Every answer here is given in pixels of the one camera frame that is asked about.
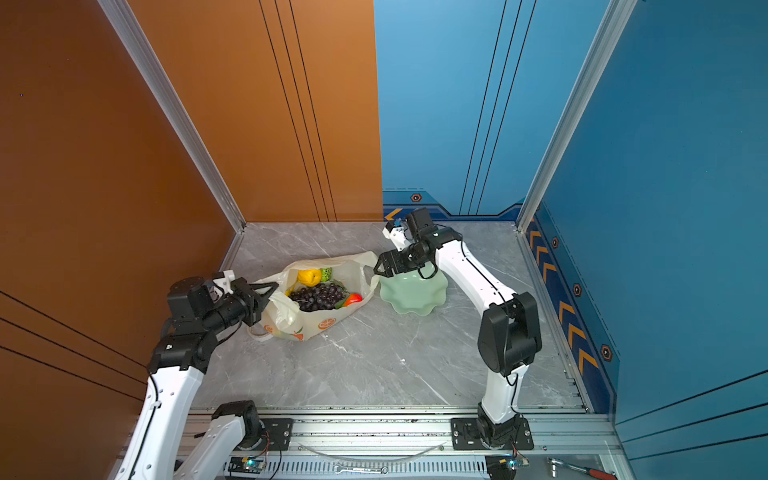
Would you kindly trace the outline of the cream plastic bag orange print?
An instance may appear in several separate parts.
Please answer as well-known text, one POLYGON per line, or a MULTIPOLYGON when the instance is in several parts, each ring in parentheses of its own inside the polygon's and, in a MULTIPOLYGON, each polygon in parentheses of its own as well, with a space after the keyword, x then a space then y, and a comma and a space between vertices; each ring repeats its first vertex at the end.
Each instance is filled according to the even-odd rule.
POLYGON ((262 279, 277 289, 260 325, 276 338, 306 341, 366 305, 379 278, 371 273, 378 257, 372 251, 341 257, 297 261, 262 279))

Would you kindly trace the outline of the yellow lemon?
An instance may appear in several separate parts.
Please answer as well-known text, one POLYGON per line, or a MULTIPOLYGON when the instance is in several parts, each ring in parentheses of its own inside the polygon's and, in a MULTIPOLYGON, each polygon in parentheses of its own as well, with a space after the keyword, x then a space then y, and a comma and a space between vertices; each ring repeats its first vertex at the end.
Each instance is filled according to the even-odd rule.
POLYGON ((305 269, 297 273, 297 282, 306 287, 314 287, 323 281, 322 269, 305 269))

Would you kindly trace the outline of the red orange mango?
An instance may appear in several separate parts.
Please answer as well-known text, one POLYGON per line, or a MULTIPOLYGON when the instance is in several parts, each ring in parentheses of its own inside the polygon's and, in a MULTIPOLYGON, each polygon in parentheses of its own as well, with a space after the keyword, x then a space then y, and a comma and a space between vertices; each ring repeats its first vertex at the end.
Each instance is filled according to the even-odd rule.
POLYGON ((350 294, 345 302, 343 303, 344 306, 349 306, 355 303, 359 303, 363 300, 363 297, 360 294, 352 293, 350 294))

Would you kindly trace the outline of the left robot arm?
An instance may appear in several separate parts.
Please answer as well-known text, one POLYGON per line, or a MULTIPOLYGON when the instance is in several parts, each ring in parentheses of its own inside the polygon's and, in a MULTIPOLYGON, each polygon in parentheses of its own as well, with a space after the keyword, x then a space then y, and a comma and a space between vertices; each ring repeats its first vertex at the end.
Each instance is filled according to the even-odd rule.
POLYGON ((214 479, 234 451, 268 451, 269 435, 255 404, 243 400, 219 406, 192 453, 177 458, 192 401, 222 343, 219 334, 257 324, 277 289, 275 282, 250 283, 231 271, 170 287, 168 328, 147 367, 144 404, 117 478, 214 479))

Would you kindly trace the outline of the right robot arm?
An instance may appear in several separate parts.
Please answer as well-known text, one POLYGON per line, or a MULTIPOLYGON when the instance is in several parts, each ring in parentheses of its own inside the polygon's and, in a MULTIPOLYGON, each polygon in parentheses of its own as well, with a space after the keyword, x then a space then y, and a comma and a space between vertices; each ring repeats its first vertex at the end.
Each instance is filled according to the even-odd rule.
POLYGON ((538 305, 533 295, 504 285, 477 260, 456 230, 434 223, 425 208, 387 221, 383 235, 394 248, 379 255, 374 273, 450 277, 480 315, 477 347, 487 367, 476 425, 488 449, 534 449, 528 420, 518 410, 523 378, 542 349, 538 305))

